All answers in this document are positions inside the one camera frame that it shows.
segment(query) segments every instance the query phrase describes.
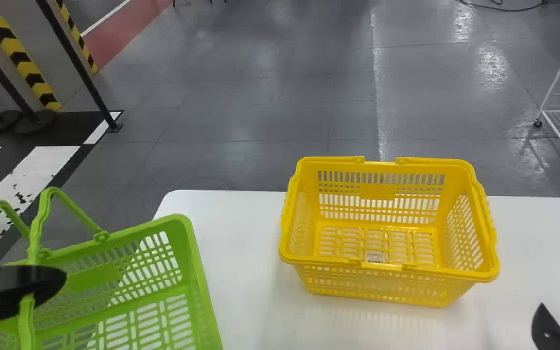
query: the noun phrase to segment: red floor stripe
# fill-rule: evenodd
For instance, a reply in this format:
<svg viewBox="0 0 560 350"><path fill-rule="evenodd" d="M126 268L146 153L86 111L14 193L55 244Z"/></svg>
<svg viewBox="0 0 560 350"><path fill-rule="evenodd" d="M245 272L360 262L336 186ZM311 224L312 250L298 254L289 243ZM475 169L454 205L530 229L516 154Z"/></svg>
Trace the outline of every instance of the red floor stripe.
<svg viewBox="0 0 560 350"><path fill-rule="evenodd" d="M171 3L171 0L132 0L87 33L84 42L98 67L103 68Z"/></svg>

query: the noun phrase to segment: yellow basket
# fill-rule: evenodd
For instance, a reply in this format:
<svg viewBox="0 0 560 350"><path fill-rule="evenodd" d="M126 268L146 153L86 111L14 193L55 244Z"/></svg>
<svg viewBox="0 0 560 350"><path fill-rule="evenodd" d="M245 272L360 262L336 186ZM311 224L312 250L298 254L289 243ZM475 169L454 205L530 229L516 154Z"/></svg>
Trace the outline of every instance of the yellow basket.
<svg viewBox="0 0 560 350"><path fill-rule="evenodd" d="M483 186L457 159L305 157L280 257L311 293L444 307L500 270Z"/></svg>

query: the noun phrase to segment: pole base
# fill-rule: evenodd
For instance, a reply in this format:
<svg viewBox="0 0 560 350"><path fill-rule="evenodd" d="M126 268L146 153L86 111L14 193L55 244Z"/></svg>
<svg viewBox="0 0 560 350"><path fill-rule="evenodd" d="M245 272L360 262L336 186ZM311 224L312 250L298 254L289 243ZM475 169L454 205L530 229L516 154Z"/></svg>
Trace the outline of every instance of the pole base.
<svg viewBox="0 0 560 350"><path fill-rule="evenodd" d="M112 128L107 127L107 131L105 131L105 133L106 133L106 134L117 134L118 131L120 131L120 129L122 129L122 128L123 128L123 125L122 125L122 124L116 124L116 128L115 128L115 129L112 129Z"/></svg>
<svg viewBox="0 0 560 350"><path fill-rule="evenodd" d="M0 135L12 131L14 126L23 118L20 111L3 111L0 113L3 120L0 121Z"/></svg>
<svg viewBox="0 0 560 350"><path fill-rule="evenodd" d="M29 117L22 118L16 127L14 132L20 135L31 135L34 133L39 133L46 128L49 128L51 124L55 121L55 111L51 109L43 109L42 111L36 112L37 122L31 120Z"/></svg>

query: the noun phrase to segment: cable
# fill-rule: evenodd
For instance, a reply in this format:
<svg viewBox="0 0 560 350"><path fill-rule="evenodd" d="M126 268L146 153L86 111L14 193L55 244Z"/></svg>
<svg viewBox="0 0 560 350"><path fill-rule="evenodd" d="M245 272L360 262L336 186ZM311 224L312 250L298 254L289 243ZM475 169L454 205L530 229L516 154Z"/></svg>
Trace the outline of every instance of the cable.
<svg viewBox="0 0 560 350"><path fill-rule="evenodd" d="M493 9L493 10L498 10L498 11L503 11L506 13L519 13L521 11L528 11L528 10L532 10L535 9L535 7L540 7L543 4L547 4L548 0L540 0L539 4L536 4L534 6L531 7L524 7L522 9L503 9L500 7L495 7L495 6L485 6L485 5L479 5L479 4L473 4L472 2L468 2L468 0L455 0L458 1L460 4L464 4L465 6L472 6L472 7L480 7L482 9ZM493 2L496 5L502 5L504 4L505 0L490 0L491 2Z"/></svg>

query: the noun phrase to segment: green basket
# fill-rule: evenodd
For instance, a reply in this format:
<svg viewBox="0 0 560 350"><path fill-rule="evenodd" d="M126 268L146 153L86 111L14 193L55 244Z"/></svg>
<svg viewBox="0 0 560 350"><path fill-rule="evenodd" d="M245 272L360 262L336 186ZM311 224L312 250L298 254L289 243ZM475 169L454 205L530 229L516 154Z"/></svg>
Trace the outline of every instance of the green basket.
<svg viewBox="0 0 560 350"><path fill-rule="evenodd" d="M39 245L51 197L94 232L94 240L57 251ZM0 321L0 350L214 350L222 348L191 221L183 215L107 233L58 188L40 195L28 259L12 264L60 268L67 281L53 299ZM33 301L31 295L26 298Z"/></svg>

